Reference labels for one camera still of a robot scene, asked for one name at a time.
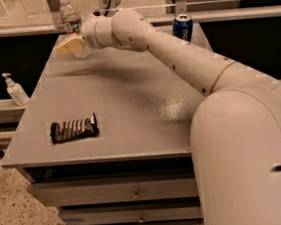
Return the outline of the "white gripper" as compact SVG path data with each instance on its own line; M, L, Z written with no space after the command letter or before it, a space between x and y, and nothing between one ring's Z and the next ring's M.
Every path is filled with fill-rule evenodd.
M77 35L68 37L56 46L56 51L62 56L65 56L67 54L85 52L85 46L92 49L98 48L98 43L95 37L95 21L93 17L85 20L81 25L80 36L81 38Z

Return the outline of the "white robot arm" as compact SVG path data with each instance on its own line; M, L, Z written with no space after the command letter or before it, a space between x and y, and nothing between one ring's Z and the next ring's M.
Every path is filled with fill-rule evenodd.
M281 225L281 81L163 33L137 11L94 16L56 46L150 52L205 98L190 131L205 225Z

